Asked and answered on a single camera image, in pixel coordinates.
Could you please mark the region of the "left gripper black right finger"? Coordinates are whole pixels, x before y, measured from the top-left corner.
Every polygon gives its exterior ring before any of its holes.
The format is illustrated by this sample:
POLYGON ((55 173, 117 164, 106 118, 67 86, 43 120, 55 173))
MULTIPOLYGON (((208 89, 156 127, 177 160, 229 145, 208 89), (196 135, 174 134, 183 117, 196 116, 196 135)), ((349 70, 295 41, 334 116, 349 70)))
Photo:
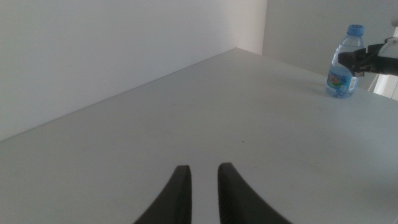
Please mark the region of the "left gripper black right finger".
POLYGON ((290 224, 249 186, 230 162, 218 168, 218 206, 221 223, 290 224))

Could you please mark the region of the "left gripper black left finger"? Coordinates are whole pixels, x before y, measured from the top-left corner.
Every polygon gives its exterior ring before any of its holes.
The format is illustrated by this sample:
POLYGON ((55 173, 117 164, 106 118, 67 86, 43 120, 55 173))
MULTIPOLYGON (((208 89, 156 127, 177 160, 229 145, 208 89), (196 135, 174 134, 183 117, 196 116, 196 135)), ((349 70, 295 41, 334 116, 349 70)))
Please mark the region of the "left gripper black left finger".
POLYGON ((177 166, 160 194, 134 224, 191 223, 191 170, 188 165, 177 166))

